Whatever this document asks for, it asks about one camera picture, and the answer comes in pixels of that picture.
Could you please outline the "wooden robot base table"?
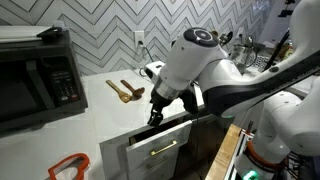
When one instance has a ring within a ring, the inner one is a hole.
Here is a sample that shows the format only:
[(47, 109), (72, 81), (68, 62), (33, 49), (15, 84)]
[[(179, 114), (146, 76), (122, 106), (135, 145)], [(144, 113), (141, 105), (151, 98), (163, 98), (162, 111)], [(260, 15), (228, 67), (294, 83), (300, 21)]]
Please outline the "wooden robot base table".
[(230, 125), (205, 180), (224, 180), (239, 139), (240, 131), (241, 129), (238, 126)]

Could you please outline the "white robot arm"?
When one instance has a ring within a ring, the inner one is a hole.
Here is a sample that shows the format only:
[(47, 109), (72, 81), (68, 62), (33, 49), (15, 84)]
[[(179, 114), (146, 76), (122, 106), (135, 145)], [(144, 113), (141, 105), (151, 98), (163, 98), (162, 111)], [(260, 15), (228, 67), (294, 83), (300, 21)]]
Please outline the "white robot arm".
[(281, 171), (289, 153), (319, 154), (319, 82), (299, 99), (284, 90), (311, 76), (320, 68), (320, 0), (301, 0), (293, 11), (289, 33), (294, 52), (286, 60), (246, 79), (219, 45), (219, 40), (201, 27), (187, 29), (174, 43), (164, 66), (156, 75), (151, 92), (150, 126), (163, 119), (162, 109), (181, 98), (186, 111), (197, 112), (190, 84), (197, 81), (206, 109), (223, 118), (264, 104), (258, 130), (236, 157), (239, 175), (250, 171), (257, 180), (270, 179)]

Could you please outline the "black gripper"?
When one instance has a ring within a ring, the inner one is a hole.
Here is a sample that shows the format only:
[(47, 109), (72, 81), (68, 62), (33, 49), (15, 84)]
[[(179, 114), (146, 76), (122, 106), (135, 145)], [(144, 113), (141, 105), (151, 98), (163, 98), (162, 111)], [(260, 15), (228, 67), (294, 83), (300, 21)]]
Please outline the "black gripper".
[(151, 116), (147, 122), (150, 126), (159, 126), (161, 121), (163, 120), (162, 110), (164, 107), (169, 106), (172, 101), (165, 99), (161, 96), (155, 96), (151, 99), (152, 109)]

